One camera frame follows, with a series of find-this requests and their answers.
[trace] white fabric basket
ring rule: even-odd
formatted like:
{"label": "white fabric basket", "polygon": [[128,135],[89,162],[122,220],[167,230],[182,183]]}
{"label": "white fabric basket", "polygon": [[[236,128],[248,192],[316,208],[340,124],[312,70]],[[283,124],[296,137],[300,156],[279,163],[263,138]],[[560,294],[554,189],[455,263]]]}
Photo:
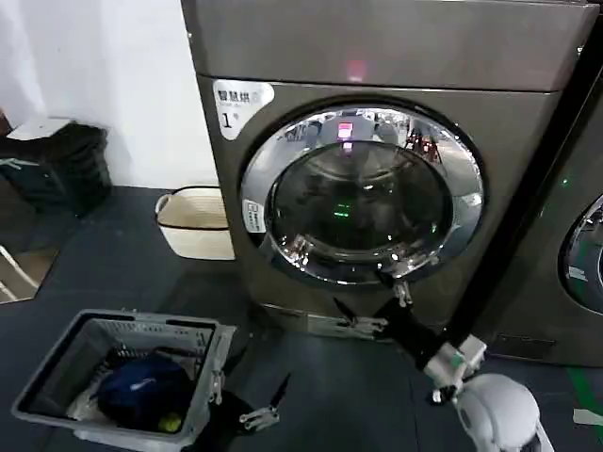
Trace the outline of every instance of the white fabric basket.
{"label": "white fabric basket", "polygon": [[235,259],[219,188],[186,186],[157,200],[157,225],[171,249],[190,259]]}

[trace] door glass window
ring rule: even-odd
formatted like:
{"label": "door glass window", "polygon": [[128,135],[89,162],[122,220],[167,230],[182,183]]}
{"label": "door glass window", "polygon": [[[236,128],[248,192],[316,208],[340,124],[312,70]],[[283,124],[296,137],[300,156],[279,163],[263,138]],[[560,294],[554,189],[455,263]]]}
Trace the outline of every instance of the door glass window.
{"label": "door glass window", "polygon": [[344,141],[293,163],[272,193],[277,243],[302,237],[339,260],[379,259],[441,243],[452,222],[446,183],[401,147]]}

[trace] gray washing machine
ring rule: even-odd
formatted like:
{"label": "gray washing machine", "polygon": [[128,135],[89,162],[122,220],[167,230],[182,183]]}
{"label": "gray washing machine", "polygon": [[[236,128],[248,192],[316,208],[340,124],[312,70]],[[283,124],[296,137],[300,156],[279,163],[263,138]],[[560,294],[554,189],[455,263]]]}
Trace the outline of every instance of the gray washing machine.
{"label": "gray washing machine", "polygon": [[183,2],[237,260],[283,324],[444,325],[578,59],[580,2]]}
{"label": "gray washing machine", "polygon": [[603,366],[603,19],[597,25],[595,82],[581,80],[587,102],[490,299],[508,306],[490,337],[498,355]]}

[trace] second washing machine door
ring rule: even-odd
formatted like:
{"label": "second washing machine door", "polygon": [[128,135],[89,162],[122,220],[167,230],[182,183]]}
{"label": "second washing machine door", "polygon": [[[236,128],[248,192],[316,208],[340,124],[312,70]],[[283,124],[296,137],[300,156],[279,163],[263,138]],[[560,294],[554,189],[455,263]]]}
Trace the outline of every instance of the second washing machine door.
{"label": "second washing machine door", "polygon": [[296,277],[340,285],[423,275],[475,233],[483,182],[471,143],[422,110],[344,105],[279,129],[241,183],[247,231]]}
{"label": "second washing machine door", "polygon": [[581,216],[562,248],[565,288],[580,306],[603,314],[603,196]]}

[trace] sticker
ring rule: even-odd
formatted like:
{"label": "sticker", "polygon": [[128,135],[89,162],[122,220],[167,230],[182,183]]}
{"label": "sticker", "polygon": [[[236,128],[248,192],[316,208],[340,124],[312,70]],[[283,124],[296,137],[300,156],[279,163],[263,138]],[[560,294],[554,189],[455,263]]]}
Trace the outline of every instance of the sticker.
{"label": "sticker", "polygon": [[248,233],[265,233],[264,206],[257,202],[243,200],[243,221]]}
{"label": "sticker", "polygon": [[588,282],[586,276],[584,276],[584,270],[581,268],[577,268],[575,266],[571,266],[568,268],[568,273],[570,278],[574,278],[575,280],[582,280]]}
{"label": "sticker", "polygon": [[274,89],[270,83],[216,80],[214,100],[222,136],[236,139],[245,124],[272,99]]}

